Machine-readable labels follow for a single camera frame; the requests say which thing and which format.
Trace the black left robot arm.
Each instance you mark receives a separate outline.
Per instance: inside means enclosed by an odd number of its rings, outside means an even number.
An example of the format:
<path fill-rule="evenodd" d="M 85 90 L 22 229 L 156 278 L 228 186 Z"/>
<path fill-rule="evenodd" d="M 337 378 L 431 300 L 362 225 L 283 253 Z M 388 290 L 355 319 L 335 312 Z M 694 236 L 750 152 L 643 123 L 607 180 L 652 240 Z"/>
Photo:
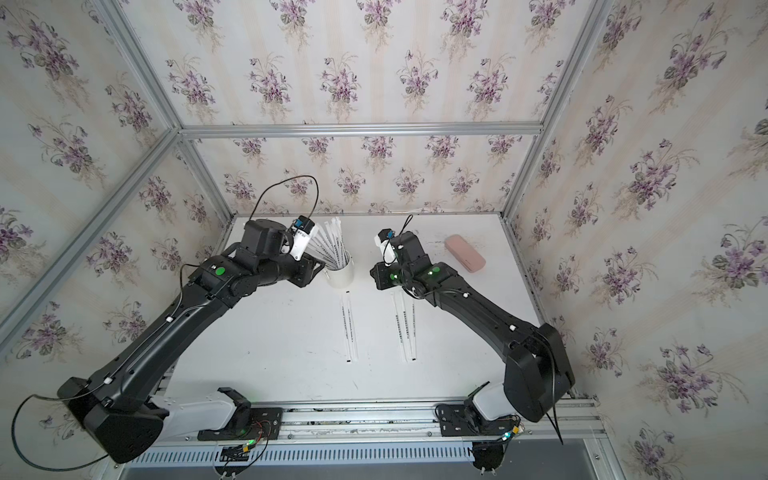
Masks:
<path fill-rule="evenodd" d="M 198 265 L 172 304 L 122 353 L 89 378 L 72 377 L 59 398 L 82 428 L 118 464 L 156 441 L 200 431 L 243 438 L 251 403 L 230 387 L 190 401 L 156 395 L 163 375 L 216 320 L 261 287 L 288 281 L 303 288 L 322 270 L 307 253 L 316 224 L 300 216 L 290 226 L 249 220 L 240 241 Z"/>

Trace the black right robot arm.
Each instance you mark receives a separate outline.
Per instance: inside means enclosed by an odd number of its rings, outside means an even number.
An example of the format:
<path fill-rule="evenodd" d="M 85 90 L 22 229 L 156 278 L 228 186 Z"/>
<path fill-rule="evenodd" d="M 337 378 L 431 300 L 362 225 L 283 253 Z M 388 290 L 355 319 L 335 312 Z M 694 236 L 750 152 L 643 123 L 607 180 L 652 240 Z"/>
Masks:
<path fill-rule="evenodd" d="M 464 323 L 504 363 L 500 382 L 468 397 L 469 409 L 485 421 L 513 414 L 538 422 L 556 418 L 556 405 L 575 385 L 575 376 L 558 331 L 536 326 L 505 311 L 444 262 L 434 263 L 411 231 L 383 229 L 375 237 L 382 260 L 370 270 L 376 288 L 398 287 Z"/>

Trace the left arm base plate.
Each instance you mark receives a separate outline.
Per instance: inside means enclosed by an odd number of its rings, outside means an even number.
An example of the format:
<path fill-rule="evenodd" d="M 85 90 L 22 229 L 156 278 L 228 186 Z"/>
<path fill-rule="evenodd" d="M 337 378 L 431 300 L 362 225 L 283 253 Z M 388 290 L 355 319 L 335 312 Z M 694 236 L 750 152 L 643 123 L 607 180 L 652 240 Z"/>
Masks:
<path fill-rule="evenodd" d="M 219 430 L 201 430 L 198 441 L 276 440 L 279 436 L 284 410 L 279 407 L 251 408 L 250 412 L 231 420 Z"/>

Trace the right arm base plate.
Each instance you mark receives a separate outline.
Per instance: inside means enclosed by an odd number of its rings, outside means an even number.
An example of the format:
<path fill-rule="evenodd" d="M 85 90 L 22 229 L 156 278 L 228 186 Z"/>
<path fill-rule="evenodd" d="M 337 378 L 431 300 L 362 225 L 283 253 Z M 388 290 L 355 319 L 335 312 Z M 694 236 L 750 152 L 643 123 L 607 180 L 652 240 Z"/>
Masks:
<path fill-rule="evenodd" d="M 507 440 L 523 431 L 519 416 L 485 419 L 469 403 L 439 403 L 434 408 L 442 437 L 494 437 Z"/>

